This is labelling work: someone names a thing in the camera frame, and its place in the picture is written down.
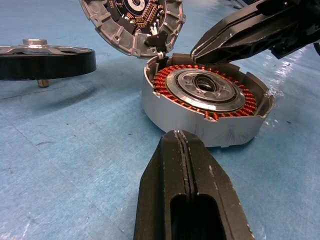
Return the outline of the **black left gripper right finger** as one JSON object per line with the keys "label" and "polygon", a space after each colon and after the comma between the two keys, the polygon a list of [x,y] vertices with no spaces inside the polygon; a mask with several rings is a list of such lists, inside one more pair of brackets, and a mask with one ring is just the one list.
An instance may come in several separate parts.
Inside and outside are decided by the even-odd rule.
{"label": "black left gripper right finger", "polygon": [[182,130],[178,142],[186,193],[180,237],[256,240],[229,176],[204,144]]}

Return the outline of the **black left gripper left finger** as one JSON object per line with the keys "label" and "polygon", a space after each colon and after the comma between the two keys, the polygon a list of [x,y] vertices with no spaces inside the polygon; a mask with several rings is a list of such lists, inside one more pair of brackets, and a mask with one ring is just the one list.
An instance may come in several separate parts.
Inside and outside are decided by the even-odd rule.
{"label": "black left gripper left finger", "polygon": [[190,143],[197,139],[185,130],[160,138],[140,179],[133,240],[190,240]]}

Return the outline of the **silver motor housing copper windings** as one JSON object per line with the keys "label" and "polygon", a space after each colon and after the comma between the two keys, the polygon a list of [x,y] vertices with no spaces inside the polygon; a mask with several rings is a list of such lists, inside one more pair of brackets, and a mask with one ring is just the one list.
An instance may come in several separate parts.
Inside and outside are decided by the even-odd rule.
{"label": "silver motor housing copper windings", "polygon": [[252,140],[274,106],[255,75],[234,64],[195,64],[187,54],[151,58],[144,68],[142,107],[164,132],[185,130],[207,147]]}

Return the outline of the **silver hinged motor lid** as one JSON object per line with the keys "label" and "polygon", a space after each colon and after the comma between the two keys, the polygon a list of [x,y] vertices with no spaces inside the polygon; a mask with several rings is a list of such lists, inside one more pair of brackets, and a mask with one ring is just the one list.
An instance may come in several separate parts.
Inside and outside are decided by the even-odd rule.
{"label": "silver hinged motor lid", "polygon": [[140,59],[173,50],[186,15],[183,0],[79,0],[97,33],[113,48]]}

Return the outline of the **black spoked rotor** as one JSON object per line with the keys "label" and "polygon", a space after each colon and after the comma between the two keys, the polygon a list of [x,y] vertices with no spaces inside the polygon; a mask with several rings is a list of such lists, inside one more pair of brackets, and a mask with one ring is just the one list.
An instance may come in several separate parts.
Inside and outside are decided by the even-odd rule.
{"label": "black spoked rotor", "polygon": [[26,38],[19,45],[0,45],[0,81],[37,81],[81,76],[97,69],[90,48],[50,45],[46,39]]}

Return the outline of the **blue table mat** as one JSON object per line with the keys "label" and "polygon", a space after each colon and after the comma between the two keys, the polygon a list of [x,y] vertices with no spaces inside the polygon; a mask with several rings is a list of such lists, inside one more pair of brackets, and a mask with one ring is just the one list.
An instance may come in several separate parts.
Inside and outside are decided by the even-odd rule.
{"label": "blue table mat", "polygon": [[[96,53],[87,75],[0,81],[0,240],[132,240],[139,183],[163,132],[141,107],[144,59],[105,42],[79,0],[0,0],[0,45]],[[245,145],[211,148],[256,240],[320,240],[320,56],[237,61],[275,106]]]}

